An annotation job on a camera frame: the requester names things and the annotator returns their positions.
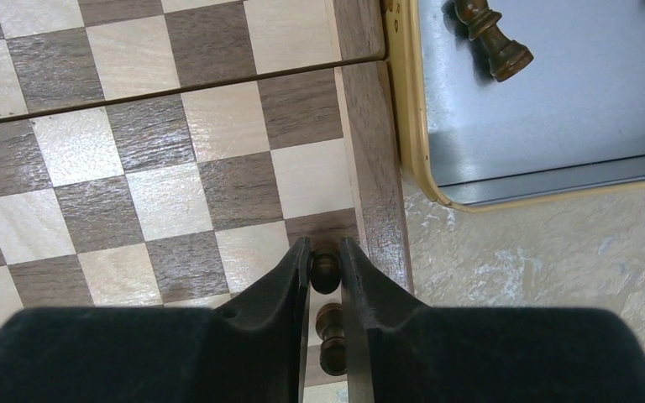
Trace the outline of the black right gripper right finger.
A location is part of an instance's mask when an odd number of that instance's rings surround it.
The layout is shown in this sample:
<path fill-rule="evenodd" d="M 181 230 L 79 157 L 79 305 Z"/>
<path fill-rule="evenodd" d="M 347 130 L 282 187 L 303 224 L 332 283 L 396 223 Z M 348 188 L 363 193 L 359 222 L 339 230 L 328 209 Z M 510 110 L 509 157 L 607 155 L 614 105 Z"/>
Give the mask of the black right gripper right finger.
<path fill-rule="evenodd" d="M 404 323 L 423 304 L 376 268 L 352 239 L 340 243 L 351 402 L 410 402 L 422 394 Z"/>

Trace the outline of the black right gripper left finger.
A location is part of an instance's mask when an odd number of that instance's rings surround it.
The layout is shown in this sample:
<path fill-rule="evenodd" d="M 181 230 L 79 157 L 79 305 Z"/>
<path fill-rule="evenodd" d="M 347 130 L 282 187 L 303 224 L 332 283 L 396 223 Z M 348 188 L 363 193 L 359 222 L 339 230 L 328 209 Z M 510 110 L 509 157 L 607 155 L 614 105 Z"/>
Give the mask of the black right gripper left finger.
<path fill-rule="evenodd" d="M 300 402 L 307 360 L 312 247 L 299 238 L 281 261 L 217 311 L 215 402 Z"/>

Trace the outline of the dark pawn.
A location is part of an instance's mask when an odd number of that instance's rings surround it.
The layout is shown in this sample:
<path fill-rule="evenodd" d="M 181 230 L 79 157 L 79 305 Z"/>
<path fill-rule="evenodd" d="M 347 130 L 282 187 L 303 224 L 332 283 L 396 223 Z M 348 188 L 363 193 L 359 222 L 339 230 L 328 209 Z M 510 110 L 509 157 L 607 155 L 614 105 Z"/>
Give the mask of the dark pawn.
<path fill-rule="evenodd" d="M 455 0 L 454 9 L 469 32 L 469 39 L 479 40 L 484 47 L 490 73 L 496 81 L 510 79 L 534 60 L 524 44 L 509 39 L 500 30 L 502 14 L 491 9 L 486 0 Z"/>
<path fill-rule="evenodd" d="M 313 289 L 323 295 L 332 294 L 341 282 L 339 249 L 331 243 L 321 243 L 312 251 L 310 281 Z"/>

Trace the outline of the wooden chess board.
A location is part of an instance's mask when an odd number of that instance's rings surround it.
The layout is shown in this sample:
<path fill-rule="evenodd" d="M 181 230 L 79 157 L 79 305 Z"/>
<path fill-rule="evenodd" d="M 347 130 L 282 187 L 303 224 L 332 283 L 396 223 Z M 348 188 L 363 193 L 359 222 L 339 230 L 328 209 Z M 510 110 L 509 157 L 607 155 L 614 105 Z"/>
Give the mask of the wooden chess board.
<path fill-rule="evenodd" d="M 378 1 L 0 1 L 0 402 L 345 402 L 208 344 L 301 237 L 411 285 Z"/>

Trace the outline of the dark pawn in tray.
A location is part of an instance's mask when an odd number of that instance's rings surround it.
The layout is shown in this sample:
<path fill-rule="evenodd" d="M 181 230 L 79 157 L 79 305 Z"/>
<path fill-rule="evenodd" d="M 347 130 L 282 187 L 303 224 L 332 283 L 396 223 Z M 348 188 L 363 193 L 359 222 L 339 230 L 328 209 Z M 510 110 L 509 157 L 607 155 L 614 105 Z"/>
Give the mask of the dark pawn in tray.
<path fill-rule="evenodd" d="M 500 30 L 502 14 L 491 9 L 486 0 L 455 0 L 454 9 L 469 32 L 469 39 L 479 40 L 484 47 L 490 73 L 496 81 L 510 79 L 534 60 L 524 44 L 509 39 Z"/>

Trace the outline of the gold metal tin tray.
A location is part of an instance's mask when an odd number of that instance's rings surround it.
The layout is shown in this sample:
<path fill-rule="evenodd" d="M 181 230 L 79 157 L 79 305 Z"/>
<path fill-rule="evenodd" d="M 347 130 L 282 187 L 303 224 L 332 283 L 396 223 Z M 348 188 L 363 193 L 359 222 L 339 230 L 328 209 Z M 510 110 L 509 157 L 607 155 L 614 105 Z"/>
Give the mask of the gold metal tin tray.
<path fill-rule="evenodd" d="M 487 1 L 534 60 L 498 82 L 454 1 L 381 4 L 401 167 L 466 212 L 645 186 L 645 1 Z"/>

